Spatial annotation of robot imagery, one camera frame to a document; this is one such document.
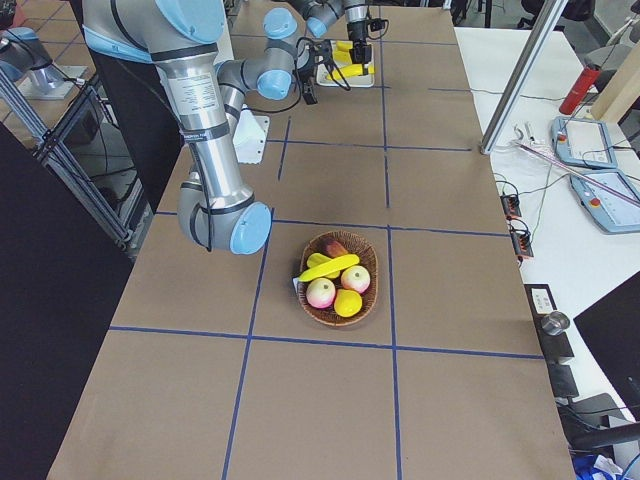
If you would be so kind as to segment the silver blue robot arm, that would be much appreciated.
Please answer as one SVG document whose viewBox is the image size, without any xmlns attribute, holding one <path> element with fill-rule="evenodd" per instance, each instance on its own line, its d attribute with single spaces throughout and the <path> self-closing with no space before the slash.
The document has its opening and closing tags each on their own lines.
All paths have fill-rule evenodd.
<svg viewBox="0 0 640 480">
<path fill-rule="evenodd" d="M 369 8 L 365 1 L 357 0 L 289 0 L 288 4 L 305 20 L 308 31 L 314 38 L 326 35 L 329 28 L 342 17 L 346 19 L 349 50 L 354 64 L 368 64 L 372 49 L 368 43 Z"/>
<path fill-rule="evenodd" d="M 195 170 L 182 186 L 178 219 L 183 233 L 207 250 L 236 255 L 260 250 L 271 211 L 255 199 L 239 170 L 234 133 L 247 92 L 287 97 L 301 55 L 301 30 L 291 11 L 264 17 L 264 53 L 217 61 L 227 25 L 219 1 L 85 1 L 83 31 L 90 49 L 155 66 Z"/>
</svg>

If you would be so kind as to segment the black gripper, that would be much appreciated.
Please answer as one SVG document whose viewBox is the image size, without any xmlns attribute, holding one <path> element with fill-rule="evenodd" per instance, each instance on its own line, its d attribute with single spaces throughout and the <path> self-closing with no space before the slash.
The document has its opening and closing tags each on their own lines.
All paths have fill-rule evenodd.
<svg viewBox="0 0 640 480">
<path fill-rule="evenodd" d="M 318 103 L 314 89 L 318 47 L 313 40 L 301 37 L 297 40 L 296 49 L 298 59 L 296 60 L 295 76 L 299 93 L 307 105 L 315 105 Z"/>
<path fill-rule="evenodd" d="M 348 38 L 352 42 L 350 57 L 353 64 L 366 65 L 372 59 L 372 47 L 368 40 L 368 20 L 366 18 L 347 22 Z"/>
</svg>

